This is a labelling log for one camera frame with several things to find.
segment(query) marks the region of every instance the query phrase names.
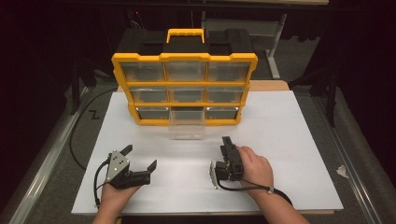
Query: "yellow frame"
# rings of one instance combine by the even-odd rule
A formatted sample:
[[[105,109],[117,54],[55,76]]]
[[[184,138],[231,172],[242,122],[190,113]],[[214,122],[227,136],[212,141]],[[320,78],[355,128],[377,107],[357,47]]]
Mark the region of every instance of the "yellow frame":
[[[167,41],[171,35],[200,35],[204,42],[204,31],[202,29],[171,29],[168,32]],[[238,107],[235,119],[206,119],[205,125],[235,125],[241,120],[241,112],[243,106],[246,104],[248,97],[249,81],[252,72],[257,66],[257,55],[252,53],[232,53],[229,56],[210,55],[208,53],[161,53],[160,55],[139,55],[138,53],[115,53],[111,59],[114,65],[114,75],[119,85],[123,88],[125,95],[128,99],[128,109],[135,122],[139,125],[169,125],[168,119],[141,119],[136,111],[136,107],[172,107],[172,106],[202,106],[215,107],[215,106],[231,106]],[[167,62],[204,62],[205,63],[205,75],[202,81],[168,81],[167,74],[165,71],[164,63]],[[207,63],[232,63],[232,62],[248,62],[250,67],[247,70],[247,76],[245,81],[208,81],[208,68]],[[163,81],[128,81],[123,69],[122,63],[162,63],[163,64]],[[130,88],[133,86],[144,86],[144,87],[210,87],[210,86],[224,86],[224,87],[244,87],[241,95],[240,102],[238,103],[209,103],[206,102],[206,91],[204,93],[204,101],[201,103],[177,103],[169,101],[169,92],[167,94],[167,102],[165,103],[138,103],[134,101]]]

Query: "yellow storage organizer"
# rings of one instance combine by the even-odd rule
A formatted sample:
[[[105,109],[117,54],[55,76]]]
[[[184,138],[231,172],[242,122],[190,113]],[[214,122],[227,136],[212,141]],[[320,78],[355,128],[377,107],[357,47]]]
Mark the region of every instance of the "yellow storage organizer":
[[[207,36],[203,29],[128,29],[112,57],[139,125],[169,125],[171,114],[186,123],[238,124],[257,61],[240,29]]]

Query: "white table surface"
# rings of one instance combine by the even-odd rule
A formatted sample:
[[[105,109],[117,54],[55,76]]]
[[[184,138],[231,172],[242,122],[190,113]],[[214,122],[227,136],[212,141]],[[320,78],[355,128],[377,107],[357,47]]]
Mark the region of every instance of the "white table surface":
[[[124,215],[258,212],[245,192],[214,189],[209,180],[209,163],[223,161],[219,149],[222,136],[230,136],[234,144],[250,146],[265,156],[272,164],[276,188],[290,197],[297,210],[343,209],[292,91],[251,91],[241,123],[205,127],[202,140],[172,140],[167,127],[136,125],[128,112],[125,94],[115,92],[72,213],[97,212],[92,190],[94,173],[109,152],[127,145],[134,146],[127,155],[130,170],[144,171],[154,160],[158,165],[151,174],[151,184],[133,196]],[[104,182],[105,175],[106,167],[99,174],[98,185]],[[239,187],[237,182],[231,184]]]

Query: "plastic drawer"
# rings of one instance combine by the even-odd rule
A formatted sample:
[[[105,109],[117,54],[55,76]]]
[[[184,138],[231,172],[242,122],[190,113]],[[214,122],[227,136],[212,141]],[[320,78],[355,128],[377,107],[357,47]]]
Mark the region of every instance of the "plastic drawer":
[[[244,87],[207,87],[209,103],[239,103]]]
[[[203,107],[171,107],[169,131],[173,139],[201,139],[204,129]]]
[[[135,103],[163,103],[166,102],[165,87],[131,87]]]
[[[205,79],[204,62],[168,62],[165,63],[169,81],[203,81]]]
[[[120,63],[127,81],[163,81],[162,63]]]
[[[168,87],[171,102],[201,103],[205,87]]]
[[[137,107],[141,119],[169,119],[169,107]]]
[[[250,63],[208,63],[209,81],[245,81]]]
[[[207,107],[206,119],[235,119],[238,107]]]

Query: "black cable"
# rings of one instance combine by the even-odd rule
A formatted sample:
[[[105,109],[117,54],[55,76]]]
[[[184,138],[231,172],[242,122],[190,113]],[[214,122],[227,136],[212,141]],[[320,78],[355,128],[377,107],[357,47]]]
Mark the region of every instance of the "black cable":
[[[96,188],[96,190],[99,190],[99,188],[101,188],[101,187],[102,187],[103,185],[105,185],[105,184],[108,184],[108,182],[99,185],[99,186]]]
[[[136,14],[137,18],[140,20],[140,23],[142,24],[142,28],[145,29],[145,24],[143,23],[142,18],[140,17],[140,12],[136,10],[134,13]]]
[[[220,184],[220,180],[218,180],[218,185],[222,189],[229,190],[229,191],[245,191],[245,190],[250,190],[250,189],[265,189],[265,190],[268,190],[268,193],[275,193],[275,194],[281,196],[282,198],[284,198],[289,204],[293,205],[293,203],[291,202],[291,199],[288,197],[288,195],[286,195],[284,192],[282,192],[279,189],[275,189],[275,188],[270,188],[270,187],[266,187],[266,186],[263,186],[263,185],[259,185],[259,184],[250,182],[250,181],[245,180],[245,179],[242,179],[242,180],[248,182],[249,184],[255,185],[255,187],[245,187],[245,188],[239,188],[239,189],[230,189],[230,188],[222,186]]]
[[[88,102],[88,104],[82,109],[81,114],[80,114],[79,117],[77,118],[76,123],[75,123],[75,125],[73,126],[73,129],[72,129],[72,131],[71,131],[71,133],[70,133],[70,138],[69,138],[69,149],[70,149],[70,153],[72,154],[73,159],[74,159],[74,161],[76,162],[76,164],[77,164],[79,167],[81,167],[81,169],[83,169],[84,171],[87,170],[87,168],[84,167],[84,166],[78,161],[76,155],[74,154],[73,148],[72,148],[72,139],[73,139],[74,132],[75,132],[77,126],[78,126],[78,123],[79,123],[79,121],[80,121],[82,115],[83,115],[84,112],[87,110],[88,106],[89,106],[94,100],[96,100],[97,98],[99,98],[100,96],[102,96],[102,95],[104,95],[104,94],[106,94],[106,93],[108,93],[108,92],[111,92],[111,91],[116,91],[117,89],[118,89],[118,88],[113,88],[113,89],[111,89],[111,90],[104,91],[104,92],[98,94],[97,96],[95,96],[92,100],[90,100],[90,101]]]
[[[97,190],[102,187],[104,184],[102,184],[101,186],[97,187],[97,179],[99,176],[100,171],[102,170],[102,168],[106,165],[108,165],[110,163],[110,156],[108,156],[107,160],[105,160],[104,162],[102,162],[102,164],[99,166],[99,168],[96,170],[95,173],[95,178],[93,179],[93,197],[95,198],[95,203],[96,203],[96,207],[99,207],[100,205],[100,200],[98,198],[98,192]]]

